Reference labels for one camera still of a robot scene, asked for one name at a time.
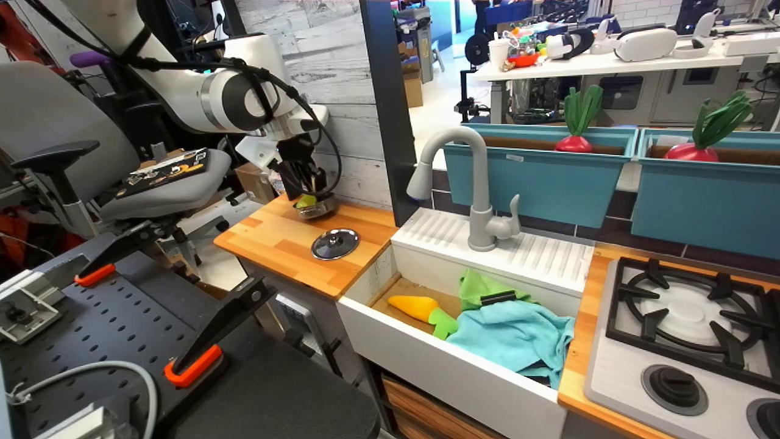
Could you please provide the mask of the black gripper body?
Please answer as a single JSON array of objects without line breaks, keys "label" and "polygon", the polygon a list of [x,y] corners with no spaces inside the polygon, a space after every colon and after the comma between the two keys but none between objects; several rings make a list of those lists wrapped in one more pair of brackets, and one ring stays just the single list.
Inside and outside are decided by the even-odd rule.
[{"label": "black gripper body", "polygon": [[311,151],[314,142],[308,134],[277,142],[277,157],[271,162],[271,169],[283,179],[283,183],[291,173],[295,173],[304,185],[308,173],[320,169],[311,158]]}]

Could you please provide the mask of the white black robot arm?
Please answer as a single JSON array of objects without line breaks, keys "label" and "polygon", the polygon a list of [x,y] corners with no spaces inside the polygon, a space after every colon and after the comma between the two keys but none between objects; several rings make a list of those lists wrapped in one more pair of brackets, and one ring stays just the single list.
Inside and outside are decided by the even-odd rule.
[{"label": "white black robot arm", "polygon": [[191,133],[271,134],[277,147],[271,169],[283,179],[295,207],[314,207],[334,195],[339,181],[326,181],[326,170],[311,158],[330,133],[287,84],[267,35],[226,39],[217,61],[178,61],[144,23],[142,0],[60,0],[92,42],[72,31],[43,0],[26,2],[60,35],[125,63]]}]

